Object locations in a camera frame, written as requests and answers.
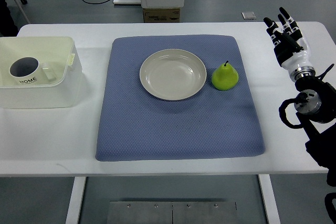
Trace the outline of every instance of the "robotic hand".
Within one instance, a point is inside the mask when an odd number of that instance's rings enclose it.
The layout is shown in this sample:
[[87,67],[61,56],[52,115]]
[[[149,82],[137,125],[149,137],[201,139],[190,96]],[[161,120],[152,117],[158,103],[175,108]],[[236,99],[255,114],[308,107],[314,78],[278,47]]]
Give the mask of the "robotic hand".
[[[306,143],[307,152],[320,166],[329,169],[327,183],[336,186],[336,124],[319,133],[311,123],[328,123],[336,118],[336,90],[331,84],[322,81],[334,64],[316,77],[314,67],[309,61],[311,51],[306,39],[285,9],[281,7],[280,12],[278,18],[282,28],[266,17],[266,32],[274,44],[280,66],[288,71],[300,93],[296,98],[282,103],[279,115],[288,127],[305,130],[309,138]],[[286,117],[285,109],[291,103],[297,110],[296,115],[300,121],[298,125],[291,124]]]

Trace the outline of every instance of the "ceramic plate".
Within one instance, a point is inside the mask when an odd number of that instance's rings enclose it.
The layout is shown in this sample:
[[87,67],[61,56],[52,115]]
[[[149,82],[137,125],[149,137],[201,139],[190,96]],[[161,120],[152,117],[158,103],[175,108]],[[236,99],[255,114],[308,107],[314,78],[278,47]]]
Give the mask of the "ceramic plate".
[[181,49],[166,49],[150,55],[140,68],[143,87],[163,100],[182,100],[199,92],[206,69],[199,57]]

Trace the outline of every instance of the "pear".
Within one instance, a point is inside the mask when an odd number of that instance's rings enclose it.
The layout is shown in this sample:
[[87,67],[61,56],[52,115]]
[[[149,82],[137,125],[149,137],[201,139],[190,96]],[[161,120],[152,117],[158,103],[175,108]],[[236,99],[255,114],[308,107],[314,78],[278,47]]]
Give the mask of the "pear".
[[229,61],[220,65],[211,77],[211,82],[216,89],[228,90],[233,88],[239,79],[239,75],[234,67],[232,67]]

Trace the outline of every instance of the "white mug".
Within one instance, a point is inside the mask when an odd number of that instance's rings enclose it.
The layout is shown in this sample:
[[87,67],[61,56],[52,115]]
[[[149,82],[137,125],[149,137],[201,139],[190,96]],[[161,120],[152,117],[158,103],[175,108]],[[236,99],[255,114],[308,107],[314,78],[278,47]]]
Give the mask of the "white mug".
[[15,61],[9,68],[9,74],[19,85],[43,85],[56,80],[49,64],[40,63],[33,57]]

